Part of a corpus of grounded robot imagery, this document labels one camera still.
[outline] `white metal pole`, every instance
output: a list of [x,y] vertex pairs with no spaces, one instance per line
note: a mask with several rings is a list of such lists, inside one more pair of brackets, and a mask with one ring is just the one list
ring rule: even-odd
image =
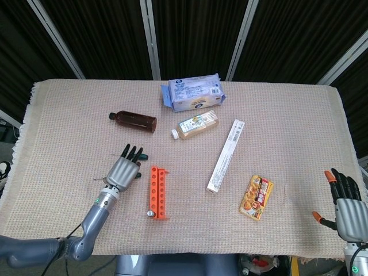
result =
[[239,62],[240,55],[242,54],[244,44],[246,42],[249,29],[252,25],[252,21],[254,18],[255,11],[257,9],[259,0],[249,0],[246,8],[246,12],[243,17],[243,22],[241,23],[241,27],[239,30],[239,34],[237,36],[234,52],[231,57],[228,73],[226,75],[226,81],[231,81],[234,77],[234,73],[237,67],[237,63]]
[[18,122],[16,119],[14,119],[13,117],[9,116],[8,114],[6,114],[1,109],[0,109],[0,118],[4,119],[9,124],[14,125],[14,127],[16,127],[16,128],[20,128],[21,125],[22,125],[20,122]]
[[152,9],[151,0],[140,0],[140,9],[142,12],[142,20],[147,41],[147,49],[149,62],[151,63],[152,77],[155,81],[161,80],[159,53],[157,50],[157,40],[155,31],[154,11]]
[[317,82],[318,85],[330,85],[351,63],[368,49],[368,30],[350,47],[338,62]]
[[68,63],[70,68],[72,69],[73,73],[78,79],[85,79],[82,70],[79,68],[76,60],[74,59],[72,53],[66,46],[62,36],[56,29],[55,25],[51,21],[50,17],[48,16],[46,10],[42,6],[41,2],[39,0],[27,0],[29,6],[32,8],[34,13],[36,14],[37,18],[42,23],[43,27],[47,31],[47,33],[50,35],[52,41],[55,43],[56,47],[60,51],[60,53],[65,58],[65,61]]

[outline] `orange fingertip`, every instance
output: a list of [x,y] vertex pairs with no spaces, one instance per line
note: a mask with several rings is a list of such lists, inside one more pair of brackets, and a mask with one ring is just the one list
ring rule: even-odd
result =
[[315,220],[316,220],[316,221],[318,221],[318,223],[321,221],[322,217],[321,217],[321,215],[320,215],[320,214],[318,214],[318,212],[313,211],[313,212],[312,212],[312,215],[313,215],[313,217],[315,218]]
[[324,175],[326,176],[328,182],[336,182],[336,178],[329,171],[324,171]]

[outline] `black wire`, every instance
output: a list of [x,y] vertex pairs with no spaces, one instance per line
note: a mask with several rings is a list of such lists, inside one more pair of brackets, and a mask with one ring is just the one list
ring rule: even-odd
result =
[[354,259],[357,256],[357,254],[360,252],[360,250],[362,250],[363,248],[365,248],[365,246],[359,246],[359,248],[354,252],[354,254],[352,255],[351,259],[350,259],[350,265],[349,265],[349,274],[350,275],[354,275],[354,272],[352,270],[352,263],[354,263]]
[[[67,239],[81,226],[80,223],[71,233],[67,236]],[[59,257],[61,251],[64,249],[65,241],[61,241],[59,244],[59,248],[57,249],[55,255],[52,257],[52,259],[48,262],[47,266],[45,267],[44,271],[42,272],[41,276],[45,276],[47,270],[49,269],[50,265]]]
[[104,269],[106,266],[108,266],[109,264],[111,264],[114,260],[116,259],[116,255],[114,258],[112,258],[110,261],[108,261],[107,263],[105,263],[103,266],[95,269],[94,271],[92,271],[90,274],[88,274],[88,276],[92,276],[93,274],[99,272],[100,270]]
[[68,271],[68,260],[65,259],[65,272],[67,274],[67,276],[69,276],[69,271]]
[[75,228],[74,228],[74,230],[73,230],[73,231],[71,231],[71,232],[70,232],[70,234],[67,236],[67,239],[69,239],[69,238],[70,238],[70,236],[71,236],[71,235],[73,235],[73,233],[74,233],[74,232],[75,232],[79,227],[81,227],[81,225],[82,225],[82,224],[80,223],[77,227],[75,227]]

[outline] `orange test tube rack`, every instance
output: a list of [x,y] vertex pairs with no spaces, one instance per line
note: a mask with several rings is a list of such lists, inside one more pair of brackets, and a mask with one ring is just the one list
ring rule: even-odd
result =
[[168,171],[158,166],[151,167],[151,186],[149,189],[149,209],[154,212],[153,219],[166,219],[165,178]]

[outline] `woven fabric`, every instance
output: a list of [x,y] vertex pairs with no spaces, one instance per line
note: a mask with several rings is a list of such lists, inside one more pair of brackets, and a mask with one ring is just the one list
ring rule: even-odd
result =
[[[106,176],[131,143],[144,147],[149,160],[142,161],[142,178],[120,195],[94,254],[343,257],[344,241],[312,217],[313,210],[335,217],[324,170],[334,167],[363,183],[336,89],[224,82],[227,99],[213,108],[218,127],[174,140],[170,130],[178,122],[210,109],[172,112],[163,106],[161,83],[52,79],[35,84],[0,201],[0,234],[66,236],[104,187],[93,179]],[[155,133],[110,121],[109,113],[119,110],[155,116]],[[220,191],[212,195],[205,188],[234,119],[246,126]],[[166,221],[146,215],[151,165],[170,172]],[[274,182],[260,221],[238,212],[254,174]]]

